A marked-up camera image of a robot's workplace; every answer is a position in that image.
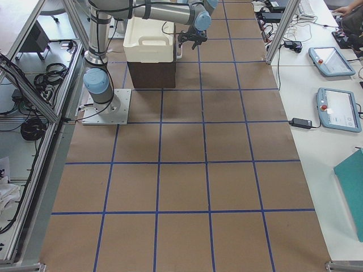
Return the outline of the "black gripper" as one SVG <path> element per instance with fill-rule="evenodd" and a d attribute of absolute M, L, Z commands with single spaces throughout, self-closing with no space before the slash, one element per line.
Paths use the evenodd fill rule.
<path fill-rule="evenodd" d="M 202 43 L 207 41 L 207 35 L 206 31 L 196 31 L 195 29 L 192 29 L 191 31 L 188 30 L 187 32 L 181 31 L 180 33 L 180 41 L 178 41 L 179 48 L 182 48 L 182 45 L 187 41 L 192 41 L 192 50 L 194 50 L 196 47 L 201 45 Z"/>

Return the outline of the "person hand at desk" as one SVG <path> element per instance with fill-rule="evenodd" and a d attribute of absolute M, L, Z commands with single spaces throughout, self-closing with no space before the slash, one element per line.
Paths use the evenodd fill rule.
<path fill-rule="evenodd" d="M 352 8 L 349 6 L 343 6 L 343 7 L 339 7 L 336 10 L 334 10 L 334 12 L 336 13 L 340 13 L 341 16 L 346 16 L 348 15 L 350 12 L 352 11 Z"/>

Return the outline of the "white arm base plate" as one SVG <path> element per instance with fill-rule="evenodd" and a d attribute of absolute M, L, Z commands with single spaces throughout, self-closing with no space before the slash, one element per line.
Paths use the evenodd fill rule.
<path fill-rule="evenodd" d="M 83 125 L 126 125 L 128 123 L 131 89 L 115 89 L 113 100 L 107 104 L 94 104 L 91 95 L 88 95 L 87 104 L 81 123 Z"/>

